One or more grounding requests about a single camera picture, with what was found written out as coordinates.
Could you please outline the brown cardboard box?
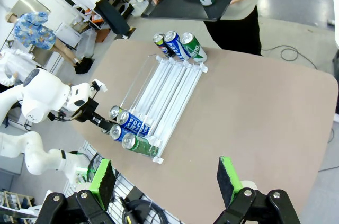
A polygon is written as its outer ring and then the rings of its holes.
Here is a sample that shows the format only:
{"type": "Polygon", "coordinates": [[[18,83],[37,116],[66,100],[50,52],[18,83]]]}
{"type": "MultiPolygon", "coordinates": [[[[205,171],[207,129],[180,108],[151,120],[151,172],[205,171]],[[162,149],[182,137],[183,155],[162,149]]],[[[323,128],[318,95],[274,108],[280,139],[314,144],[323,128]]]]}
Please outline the brown cardboard box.
{"type": "Polygon", "coordinates": [[[101,29],[101,30],[96,30],[95,32],[96,32],[95,42],[102,43],[107,38],[109,33],[111,32],[111,29],[101,29]]]}

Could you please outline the black Pepsi can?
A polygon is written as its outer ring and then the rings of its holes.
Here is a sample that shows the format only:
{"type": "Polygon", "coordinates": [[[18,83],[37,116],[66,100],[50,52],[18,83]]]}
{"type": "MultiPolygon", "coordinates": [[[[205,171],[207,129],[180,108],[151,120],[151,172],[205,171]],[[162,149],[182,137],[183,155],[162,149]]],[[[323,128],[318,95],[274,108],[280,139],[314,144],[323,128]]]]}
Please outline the black Pepsi can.
{"type": "Polygon", "coordinates": [[[119,113],[123,111],[123,108],[115,105],[109,110],[109,118],[111,120],[116,120],[119,113]]]}
{"type": "Polygon", "coordinates": [[[154,34],[153,42],[167,57],[174,57],[175,53],[171,48],[168,47],[168,45],[164,41],[164,36],[165,34],[163,33],[154,34]]]}

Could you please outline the blue Pocari Sweat can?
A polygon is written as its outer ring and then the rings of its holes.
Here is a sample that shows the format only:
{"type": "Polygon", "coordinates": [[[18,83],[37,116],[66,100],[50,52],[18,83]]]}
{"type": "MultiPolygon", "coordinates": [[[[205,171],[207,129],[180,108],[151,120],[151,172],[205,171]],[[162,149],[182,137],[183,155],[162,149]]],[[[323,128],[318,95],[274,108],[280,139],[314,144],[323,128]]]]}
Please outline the blue Pocari Sweat can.
{"type": "Polygon", "coordinates": [[[116,121],[120,126],[142,136],[146,136],[150,132],[151,126],[131,114],[128,110],[122,110],[117,115],[116,121]]]}
{"type": "Polygon", "coordinates": [[[190,55],[180,42],[179,35],[175,31],[165,33],[164,41],[181,60],[188,60],[190,58],[190,55]]]}
{"type": "Polygon", "coordinates": [[[123,137],[128,134],[131,133],[130,130],[121,127],[118,124],[115,124],[112,126],[112,128],[109,131],[109,136],[111,137],[111,139],[113,139],[114,141],[118,141],[118,142],[122,142],[123,137]]]}

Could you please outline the person in white clothes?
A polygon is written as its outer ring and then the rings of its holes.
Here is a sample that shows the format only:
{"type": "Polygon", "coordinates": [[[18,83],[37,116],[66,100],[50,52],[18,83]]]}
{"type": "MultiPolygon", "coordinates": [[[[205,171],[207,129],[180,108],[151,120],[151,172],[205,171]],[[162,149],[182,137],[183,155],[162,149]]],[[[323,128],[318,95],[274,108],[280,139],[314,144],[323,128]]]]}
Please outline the person in white clothes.
{"type": "Polygon", "coordinates": [[[0,84],[9,87],[17,82],[24,82],[37,67],[34,58],[34,55],[20,49],[0,51],[0,84]]]}

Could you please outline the person in blue floral dress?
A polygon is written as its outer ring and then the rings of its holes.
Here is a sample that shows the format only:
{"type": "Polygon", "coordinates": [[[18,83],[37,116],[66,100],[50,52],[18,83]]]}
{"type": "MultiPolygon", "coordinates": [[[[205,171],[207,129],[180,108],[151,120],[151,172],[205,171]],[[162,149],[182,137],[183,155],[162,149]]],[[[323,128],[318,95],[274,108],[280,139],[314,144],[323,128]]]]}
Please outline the person in blue floral dress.
{"type": "Polygon", "coordinates": [[[9,12],[5,18],[8,23],[14,24],[14,36],[25,47],[32,45],[43,50],[57,52],[75,68],[76,74],[88,73],[93,60],[90,58],[79,60],[52,29],[43,25],[48,21],[48,13],[30,12],[17,16],[9,12]]]}

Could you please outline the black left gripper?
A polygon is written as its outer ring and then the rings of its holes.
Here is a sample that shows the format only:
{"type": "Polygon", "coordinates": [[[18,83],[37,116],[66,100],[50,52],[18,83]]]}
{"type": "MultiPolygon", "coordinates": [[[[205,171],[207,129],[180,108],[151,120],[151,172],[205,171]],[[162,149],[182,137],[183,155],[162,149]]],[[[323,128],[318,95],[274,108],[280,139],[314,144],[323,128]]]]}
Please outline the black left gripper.
{"type": "Polygon", "coordinates": [[[75,120],[79,122],[85,122],[89,120],[91,123],[95,124],[101,129],[111,129],[113,122],[95,113],[98,105],[99,104],[97,101],[89,98],[88,101],[83,104],[75,113],[75,120]]]}

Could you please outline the person in light sweatshirt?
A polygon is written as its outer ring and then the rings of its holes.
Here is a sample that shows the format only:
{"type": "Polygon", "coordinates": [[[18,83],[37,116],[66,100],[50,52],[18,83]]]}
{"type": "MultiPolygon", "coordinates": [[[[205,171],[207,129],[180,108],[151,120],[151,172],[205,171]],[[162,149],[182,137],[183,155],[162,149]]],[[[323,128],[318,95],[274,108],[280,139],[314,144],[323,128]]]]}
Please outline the person in light sweatshirt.
{"type": "Polygon", "coordinates": [[[229,4],[223,16],[204,24],[213,41],[224,50],[261,55],[258,0],[229,4]]]}

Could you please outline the white slotted base plate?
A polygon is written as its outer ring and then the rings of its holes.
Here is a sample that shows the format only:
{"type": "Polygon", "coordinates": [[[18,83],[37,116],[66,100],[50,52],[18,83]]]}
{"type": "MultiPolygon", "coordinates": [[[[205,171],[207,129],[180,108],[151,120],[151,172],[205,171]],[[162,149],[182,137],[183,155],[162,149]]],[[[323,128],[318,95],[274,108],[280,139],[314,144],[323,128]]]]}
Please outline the white slotted base plate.
{"type": "MultiPolygon", "coordinates": [[[[84,141],[83,145],[79,148],[79,152],[81,154],[85,154],[89,159],[93,160],[93,169],[96,171],[100,161],[103,157],[97,152],[97,150],[86,140],[84,141]]],[[[113,202],[109,203],[108,206],[108,214],[111,216],[113,221],[117,224],[122,224],[122,213],[123,207],[121,201],[118,199],[118,196],[125,198],[129,192],[131,192],[134,185],[127,180],[123,175],[117,175],[117,181],[114,186],[113,191],[113,202]]],[[[164,214],[167,217],[167,221],[169,224],[185,224],[180,219],[169,213],[167,210],[163,209],[164,214]]],[[[160,217],[155,211],[151,210],[150,214],[146,217],[146,224],[160,224],[160,217]]]]}

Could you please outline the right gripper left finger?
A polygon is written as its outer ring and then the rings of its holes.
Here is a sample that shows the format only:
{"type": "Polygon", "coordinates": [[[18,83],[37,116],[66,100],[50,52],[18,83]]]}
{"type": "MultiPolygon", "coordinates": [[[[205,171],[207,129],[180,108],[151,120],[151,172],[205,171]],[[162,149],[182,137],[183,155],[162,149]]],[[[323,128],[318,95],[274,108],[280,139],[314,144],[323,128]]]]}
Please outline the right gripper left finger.
{"type": "Polygon", "coordinates": [[[57,192],[48,194],[37,224],[115,224],[107,212],[115,182],[111,161],[101,160],[87,190],[69,197],[57,192]]]}

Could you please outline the white can dispenser rack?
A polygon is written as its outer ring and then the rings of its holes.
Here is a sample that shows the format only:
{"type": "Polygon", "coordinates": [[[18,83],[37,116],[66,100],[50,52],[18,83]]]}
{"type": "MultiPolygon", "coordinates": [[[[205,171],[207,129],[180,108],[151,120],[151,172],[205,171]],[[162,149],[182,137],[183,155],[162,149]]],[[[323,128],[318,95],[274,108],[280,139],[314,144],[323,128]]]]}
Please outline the white can dispenser rack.
{"type": "Polygon", "coordinates": [[[200,79],[204,63],[147,56],[137,68],[120,106],[150,125],[148,142],[159,148],[152,161],[161,164],[162,153],[200,79]]]}

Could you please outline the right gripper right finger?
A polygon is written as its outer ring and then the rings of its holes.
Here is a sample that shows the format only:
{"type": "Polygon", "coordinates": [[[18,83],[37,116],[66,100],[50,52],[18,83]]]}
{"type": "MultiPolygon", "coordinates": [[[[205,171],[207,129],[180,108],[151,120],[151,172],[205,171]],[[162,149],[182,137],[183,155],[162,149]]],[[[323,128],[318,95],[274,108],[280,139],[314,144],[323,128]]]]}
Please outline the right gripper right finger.
{"type": "Polygon", "coordinates": [[[225,210],[213,224],[301,224],[286,191],[261,193],[254,182],[240,180],[229,157],[219,157],[217,181],[225,210]]]}

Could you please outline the translucent storage bin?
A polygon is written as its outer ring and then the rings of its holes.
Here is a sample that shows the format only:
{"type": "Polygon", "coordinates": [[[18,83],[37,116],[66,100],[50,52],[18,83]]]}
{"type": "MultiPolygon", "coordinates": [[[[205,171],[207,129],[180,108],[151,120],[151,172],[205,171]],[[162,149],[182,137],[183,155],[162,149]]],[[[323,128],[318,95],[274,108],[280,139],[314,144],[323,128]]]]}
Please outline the translucent storage bin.
{"type": "Polygon", "coordinates": [[[91,58],[94,53],[94,46],[97,33],[93,29],[88,29],[81,33],[80,40],[76,48],[76,56],[78,59],[84,57],[91,58]]]}

